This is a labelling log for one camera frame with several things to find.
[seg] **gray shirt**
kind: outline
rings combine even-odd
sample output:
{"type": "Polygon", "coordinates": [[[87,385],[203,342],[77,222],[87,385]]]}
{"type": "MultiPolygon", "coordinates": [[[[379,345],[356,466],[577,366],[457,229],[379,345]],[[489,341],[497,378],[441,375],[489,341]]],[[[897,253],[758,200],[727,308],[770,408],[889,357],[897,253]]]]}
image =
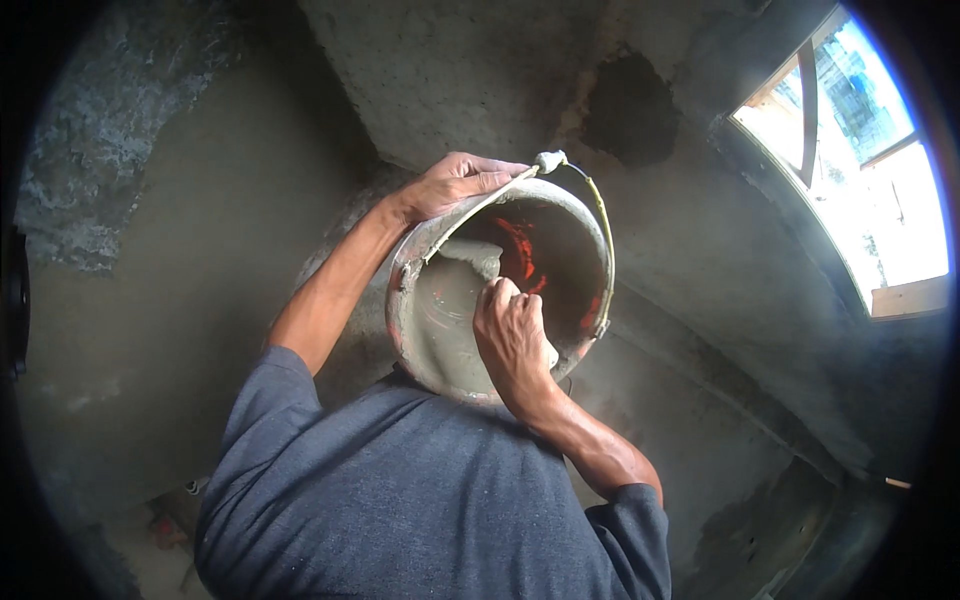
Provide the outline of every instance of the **gray shirt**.
{"type": "Polygon", "coordinates": [[[267,350],[207,486],[196,564],[221,597],[668,598],[650,486],[581,510],[561,454],[500,407],[395,372],[321,408],[267,350]]]}

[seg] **left hand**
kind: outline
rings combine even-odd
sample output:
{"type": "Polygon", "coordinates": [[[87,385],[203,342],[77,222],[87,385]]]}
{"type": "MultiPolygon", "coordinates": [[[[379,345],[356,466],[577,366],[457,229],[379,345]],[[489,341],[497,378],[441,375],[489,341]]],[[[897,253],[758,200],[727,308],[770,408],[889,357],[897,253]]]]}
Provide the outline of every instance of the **left hand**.
{"type": "Polygon", "coordinates": [[[489,194],[530,167],[517,162],[451,152],[385,200],[396,203],[406,225],[446,214],[470,196],[489,194]]]}

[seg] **window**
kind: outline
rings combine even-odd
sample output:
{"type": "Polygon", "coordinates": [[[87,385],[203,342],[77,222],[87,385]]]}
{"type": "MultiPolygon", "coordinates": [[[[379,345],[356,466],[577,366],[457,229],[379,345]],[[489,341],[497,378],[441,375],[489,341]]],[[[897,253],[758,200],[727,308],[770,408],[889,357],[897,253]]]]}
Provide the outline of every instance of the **window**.
{"type": "Polygon", "coordinates": [[[868,310],[874,290],[948,272],[920,132],[875,47],[843,9],[732,118],[796,176],[868,310]]]}

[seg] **forearm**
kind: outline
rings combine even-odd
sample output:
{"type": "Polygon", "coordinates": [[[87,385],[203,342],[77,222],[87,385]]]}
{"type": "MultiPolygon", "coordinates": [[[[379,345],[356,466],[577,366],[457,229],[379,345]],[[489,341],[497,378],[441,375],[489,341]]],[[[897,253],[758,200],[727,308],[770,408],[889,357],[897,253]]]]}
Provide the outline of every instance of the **forearm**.
{"type": "Polygon", "coordinates": [[[663,505],[657,471],[633,444],[592,417],[552,379],[538,387],[528,393],[542,395],[539,410],[518,417],[566,455],[595,492],[609,500],[620,486],[645,483],[663,505]]]}
{"type": "Polygon", "coordinates": [[[317,374],[373,274],[407,228],[388,196],[357,222],[277,317],[268,342],[317,374]]]}

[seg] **right hand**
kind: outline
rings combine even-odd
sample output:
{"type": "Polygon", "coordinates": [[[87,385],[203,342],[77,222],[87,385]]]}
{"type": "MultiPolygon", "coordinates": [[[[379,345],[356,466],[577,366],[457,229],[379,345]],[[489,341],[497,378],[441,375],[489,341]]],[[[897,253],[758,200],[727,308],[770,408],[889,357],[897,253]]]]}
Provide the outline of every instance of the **right hand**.
{"type": "Polygon", "coordinates": [[[477,297],[473,334],[493,386],[515,417],[527,421],[548,407],[550,386],[543,333],[543,299],[521,294],[506,277],[487,282],[477,297]]]}

